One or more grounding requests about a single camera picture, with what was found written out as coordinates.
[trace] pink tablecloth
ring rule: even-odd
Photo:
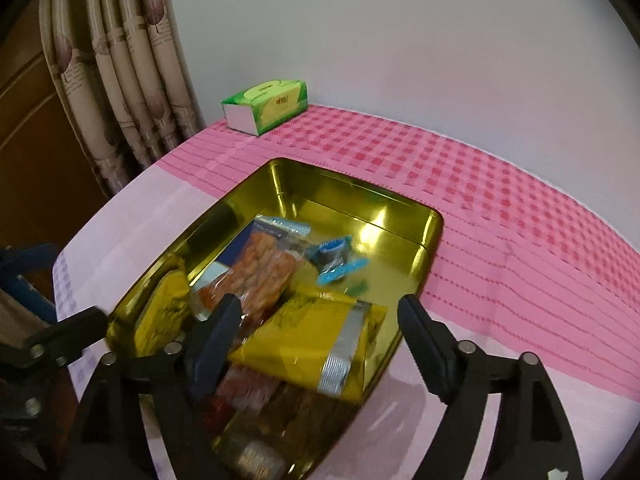
[[[640,256],[599,218],[512,164],[466,144],[335,108],[256,138],[220,121],[146,170],[69,243],[54,267],[59,317],[106,311],[195,218],[271,158],[356,176],[438,209],[445,230],[423,304],[457,338],[542,358],[598,479],[640,418]],[[105,351],[72,365],[81,393]],[[479,478],[492,399],[466,476]],[[411,478],[444,412],[402,345],[354,424],[312,478]],[[157,468],[172,472],[154,441]]]

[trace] silver bolt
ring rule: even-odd
[[[44,346],[41,344],[33,345],[30,349],[31,357],[37,359],[38,357],[42,357],[44,354]]]
[[[29,416],[36,416],[42,410],[42,404],[35,397],[31,397],[31,399],[27,399],[27,402],[24,403],[24,411],[27,412]]]
[[[472,354],[476,351],[476,344],[471,341],[460,341],[458,343],[458,350],[460,350],[463,354]]]
[[[113,352],[107,352],[100,358],[100,362],[104,366],[111,366],[112,364],[114,364],[114,362],[116,362],[116,354],[114,354]]]
[[[182,350],[182,343],[179,341],[171,341],[164,346],[164,353],[168,355],[177,354]]]
[[[540,362],[539,357],[533,352],[524,352],[524,354],[522,354],[522,359],[526,364],[531,366],[535,366]]]

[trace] green tissue box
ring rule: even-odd
[[[261,136],[308,108],[306,83],[267,81],[222,101],[226,123],[234,130]]]

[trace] curtain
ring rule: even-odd
[[[165,1],[40,0],[54,85],[112,194],[199,130]]]

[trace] round table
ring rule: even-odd
[[[386,187],[442,213],[444,234],[423,305],[456,338],[491,354],[537,353],[574,430],[584,477],[599,479],[640,419],[640,256],[571,197],[421,128],[321,106],[261,137],[213,124],[144,171],[61,252],[54,266],[58,318],[91,305],[110,312],[201,213],[280,156]],[[105,351],[104,342],[96,343],[70,366],[79,395]],[[480,478],[489,451],[499,402],[492,397],[470,480]],[[311,478],[409,479],[443,412],[401,344]],[[172,478],[161,441],[152,439],[150,448],[161,478]]]

